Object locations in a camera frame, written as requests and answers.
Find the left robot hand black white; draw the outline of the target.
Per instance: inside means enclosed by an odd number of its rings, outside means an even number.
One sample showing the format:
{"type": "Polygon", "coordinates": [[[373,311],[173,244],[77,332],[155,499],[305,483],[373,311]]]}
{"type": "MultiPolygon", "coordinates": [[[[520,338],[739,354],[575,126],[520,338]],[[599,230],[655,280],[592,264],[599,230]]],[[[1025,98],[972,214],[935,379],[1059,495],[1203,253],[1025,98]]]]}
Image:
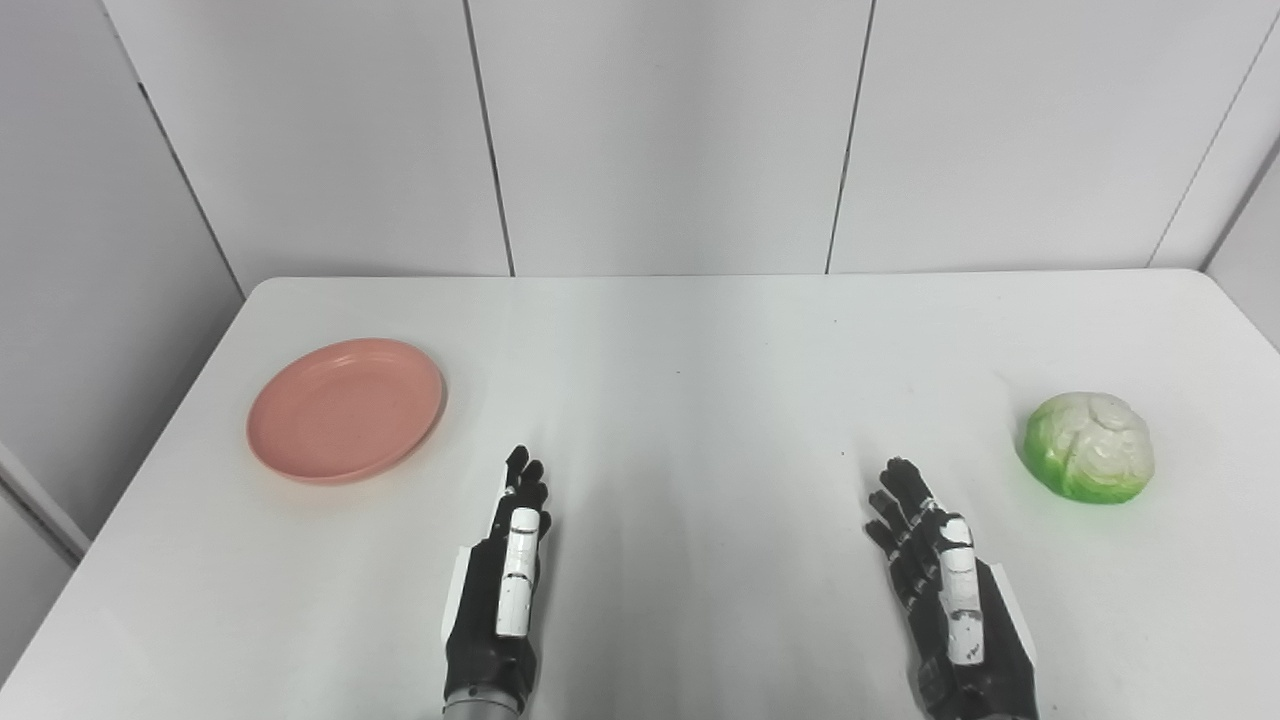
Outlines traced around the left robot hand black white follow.
{"type": "Polygon", "coordinates": [[[538,674],[532,601],[540,543],[552,525],[544,466],[518,445],[490,530],[467,553],[458,606],[445,639],[447,717],[517,719],[538,674]]]}

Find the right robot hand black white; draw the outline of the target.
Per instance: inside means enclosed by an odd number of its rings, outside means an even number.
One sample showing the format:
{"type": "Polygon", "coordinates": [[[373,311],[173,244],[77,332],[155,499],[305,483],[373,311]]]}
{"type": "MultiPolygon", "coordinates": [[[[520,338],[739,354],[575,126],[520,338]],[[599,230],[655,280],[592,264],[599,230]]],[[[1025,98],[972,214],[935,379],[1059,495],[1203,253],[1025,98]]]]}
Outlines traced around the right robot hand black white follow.
{"type": "Polygon", "coordinates": [[[1002,574],[979,559],[968,520],[946,510],[905,457],[890,459],[864,525],[919,660],[932,719],[1038,719],[1036,664],[1002,574]]]}

